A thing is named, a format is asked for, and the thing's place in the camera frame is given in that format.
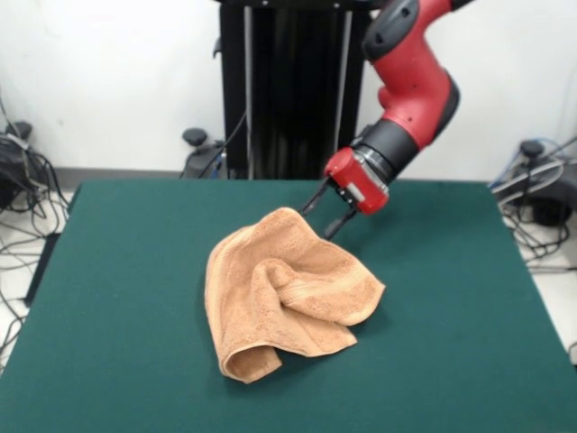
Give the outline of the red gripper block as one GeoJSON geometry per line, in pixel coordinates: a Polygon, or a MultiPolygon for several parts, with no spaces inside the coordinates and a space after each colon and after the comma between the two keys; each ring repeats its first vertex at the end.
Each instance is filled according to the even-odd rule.
{"type": "Polygon", "coordinates": [[[368,162],[352,148],[343,148],[335,153],[325,166],[325,177],[312,197],[299,209],[301,216],[309,215],[319,204],[323,195],[336,186],[351,204],[342,216],[331,222],[324,231],[324,239],[334,236],[353,218],[358,211],[372,215],[389,202],[389,188],[373,171],[368,162]]]}

